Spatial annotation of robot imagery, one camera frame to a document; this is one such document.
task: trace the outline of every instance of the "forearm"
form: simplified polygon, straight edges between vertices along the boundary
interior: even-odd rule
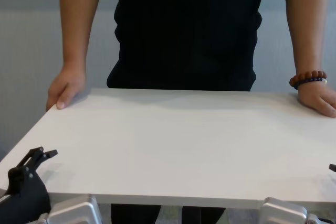
[[[64,63],[85,68],[97,5],[98,0],[60,0]]]
[[[327,0],[286,0],[297,73],[321,69]]]

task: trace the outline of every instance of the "beaded bracelet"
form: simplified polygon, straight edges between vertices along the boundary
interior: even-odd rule
[[[313,82],[313,81],[323,81],[326,83],[327,82],[326,72],[313,71],[313,72],[297,74],[296,76],[290,79],[289,84],[297,90],[300,85],[307,83],[307,82]]]

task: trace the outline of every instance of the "hand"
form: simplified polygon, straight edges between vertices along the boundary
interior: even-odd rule
[[[308,82],[299,86],[299,100],[330,118],[336,118],[336,92],[324,82]]]
[[[85,68],[65,64],[48,90],[47,111],[54,104],[58,109],[64,109],[74,96],[85,88],[85,85]]]

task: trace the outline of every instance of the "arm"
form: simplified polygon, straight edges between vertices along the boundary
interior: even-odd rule
[[[85,88],[86,54],[98,0],[60,0],[64,64],[48,91],[47,110],[65,108]]]
[[[327,0],[286,0],[297,73],[320,70]]]
[[[286,0],[297,73],[321,70],[327,1]],[[299,100],[326,116],[336,118],[336,92],[322,82],[301,85]]]

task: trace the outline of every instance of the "person's right hand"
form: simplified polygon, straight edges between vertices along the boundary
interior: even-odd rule
[[[86,85],[85,68],[64,64],[48,90],[47,111],[56,104],[64,109]]]

